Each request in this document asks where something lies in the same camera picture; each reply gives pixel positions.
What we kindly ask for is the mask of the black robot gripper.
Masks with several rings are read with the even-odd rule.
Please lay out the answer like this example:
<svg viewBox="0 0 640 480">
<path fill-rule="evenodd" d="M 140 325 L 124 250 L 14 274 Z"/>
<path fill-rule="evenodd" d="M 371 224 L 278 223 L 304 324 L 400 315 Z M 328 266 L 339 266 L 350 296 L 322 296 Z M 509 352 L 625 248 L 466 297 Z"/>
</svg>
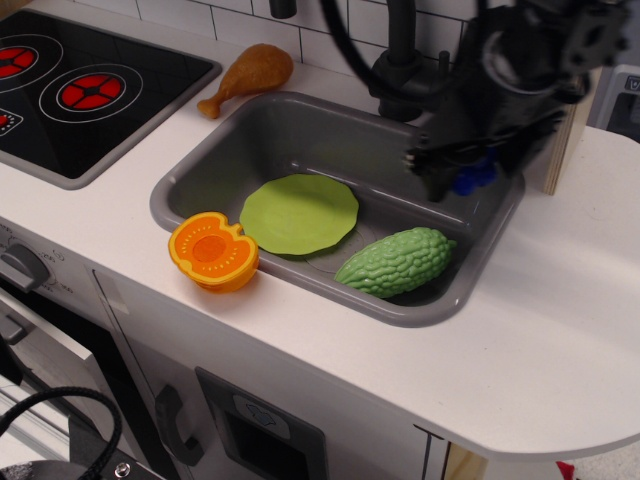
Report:
<svg viewBox="0 0 640 480">
<path fill-rule="evenodd" d="M 470 80 L 446 95 L 412 138 L 409 167 L 422 175 L 430 202 L 442 201 L 461 166 L 489 147 L 501 177 L 520 174 L 556 133 L 564 105 L 553 88 L 526 90 L 490 77 Z"/>
</svg>

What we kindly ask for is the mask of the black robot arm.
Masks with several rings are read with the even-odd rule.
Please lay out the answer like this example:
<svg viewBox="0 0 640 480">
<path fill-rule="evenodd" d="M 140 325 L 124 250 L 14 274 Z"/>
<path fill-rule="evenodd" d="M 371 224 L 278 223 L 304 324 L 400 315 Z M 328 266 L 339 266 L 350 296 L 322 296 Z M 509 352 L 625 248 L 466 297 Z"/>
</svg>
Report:
<svg viewBox="0 0 640 480">
<path fill-rule="evenodd" d="M 590 73 L 628 46 L 628 1 L 518 1 L 482 8 L 435 94 L 406 162 L 427 197 L 476 187 L 470 175 L 521 173 L 555 134 Z"/>
</svg>

